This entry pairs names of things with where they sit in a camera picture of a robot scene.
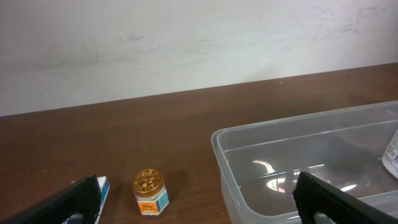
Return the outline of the white blue Panadol box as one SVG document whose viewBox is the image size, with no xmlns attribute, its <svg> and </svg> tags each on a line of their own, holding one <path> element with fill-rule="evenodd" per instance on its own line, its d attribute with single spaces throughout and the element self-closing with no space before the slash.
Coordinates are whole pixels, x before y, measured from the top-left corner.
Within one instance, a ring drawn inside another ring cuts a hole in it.
<svg viewBox="0 0 398 224">
<path fill-rule="evenodd" d="M 97 178 L 100 190 L 101 190 L 101 204 L 99 208 L 99 212 L 96 215 L 94 224 L 98 224 L 100 220 L 100 216 L 103 211 L 103 207 L 106 201 L 106 197 L 108 196 L 110 184 L 109 180 L 106 176 Z M 80 213 L 73 214 L 70 218 L 66 219 L 63 224 L 82 224 L 83 223 L 83 215 Z"/>
</svg>

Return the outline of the white calamine lotion bottle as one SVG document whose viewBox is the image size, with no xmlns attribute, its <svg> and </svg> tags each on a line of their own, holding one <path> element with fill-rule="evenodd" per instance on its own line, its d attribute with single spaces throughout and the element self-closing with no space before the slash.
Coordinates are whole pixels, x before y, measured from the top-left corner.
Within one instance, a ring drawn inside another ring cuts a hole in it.
<svg viewBox="0 0 398 224">
<path fill-rule="evenodd" d="M 382 164 L 383 166 L 397 179 L 398 178 L 398 167 L 397 167 L 397 139 L 398 139 L 398 130 L 394 133 L 392 139 L 390 140 L 386 151 L 382 156 Z"/>
</svg>

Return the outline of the gold lid balm jar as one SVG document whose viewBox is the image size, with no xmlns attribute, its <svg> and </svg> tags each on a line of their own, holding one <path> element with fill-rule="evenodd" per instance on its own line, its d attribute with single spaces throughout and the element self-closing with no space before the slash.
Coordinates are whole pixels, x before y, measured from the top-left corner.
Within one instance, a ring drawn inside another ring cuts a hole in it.
<svg viewBox="0 0 398 224">
<path fill-rule="evenodd" d="M 157 169 L 140 171 L 134 179 L 132 189 L 142 215 L 158 216 L 169 204 L 165 180 Z"/>
</svg>

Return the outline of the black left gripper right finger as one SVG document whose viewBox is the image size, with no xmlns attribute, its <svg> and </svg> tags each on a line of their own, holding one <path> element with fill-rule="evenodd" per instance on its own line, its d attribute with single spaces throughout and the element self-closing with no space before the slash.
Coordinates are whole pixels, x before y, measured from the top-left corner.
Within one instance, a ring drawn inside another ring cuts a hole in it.
<svg viewBox="0 0 398 224">
<path fill-rule="evenodd" d="M 301 172 L 292 192 L 301 222 L 397 224 L 394 218 L 337 189 L 308 172 Z"/>
</svg>

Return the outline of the clear plastic container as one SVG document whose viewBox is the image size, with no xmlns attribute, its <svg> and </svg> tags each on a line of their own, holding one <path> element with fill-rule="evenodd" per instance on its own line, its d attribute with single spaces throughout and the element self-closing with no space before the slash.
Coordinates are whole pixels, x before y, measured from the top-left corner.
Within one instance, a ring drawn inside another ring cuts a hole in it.
<svg viewBox="0 0 398 224">
<path fill-rule="evenodd" d="M 396 131 L 396 101 L 216 131 L 230 220 L 299 223 L 292 192 L 303 171 L 396 217 L 397 179 L 382 164 Z"/>
</svg>

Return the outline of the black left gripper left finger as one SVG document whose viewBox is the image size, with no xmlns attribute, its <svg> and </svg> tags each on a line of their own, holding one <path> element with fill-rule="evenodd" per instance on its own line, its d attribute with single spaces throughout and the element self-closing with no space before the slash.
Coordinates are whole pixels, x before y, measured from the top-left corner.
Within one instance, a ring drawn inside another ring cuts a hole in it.
<svg viewBox="0 0 398 224">
<path fill-rule="evenodd" d="M 31 207 L 1 221 L 1 224 L 95 223 L 101 208 L 97 176 L 90 175 Z"/>
</svg>

